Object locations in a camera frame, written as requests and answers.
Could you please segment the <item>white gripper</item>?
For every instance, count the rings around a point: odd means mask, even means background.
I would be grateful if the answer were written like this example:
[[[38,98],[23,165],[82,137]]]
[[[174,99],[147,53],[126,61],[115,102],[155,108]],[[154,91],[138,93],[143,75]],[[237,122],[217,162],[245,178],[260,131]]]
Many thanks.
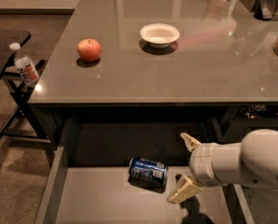
[[[216,177],[214,171],[214,150],[217,144],[202,144],[187,133],[180,133],[180,136],[184,140],[188,151],[192,152],[189,169],[199,183],[190,176],[180,175],[175,188],[169,193],[167,201],[169,203],[182,203],[202,192],[202,185],[205,187],[226,186],[226,183],[221,182]]]

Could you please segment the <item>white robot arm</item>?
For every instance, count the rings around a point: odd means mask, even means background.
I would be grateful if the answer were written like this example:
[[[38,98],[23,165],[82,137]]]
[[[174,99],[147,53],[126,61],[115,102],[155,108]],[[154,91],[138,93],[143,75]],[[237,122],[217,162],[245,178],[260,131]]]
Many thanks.
[[[182,133],[189,173],[169,193],[169,203],[182,203],[205,187],[237,184],[253,189],[278,189],[278,131],[255,130],[239,143],[202,143]]]

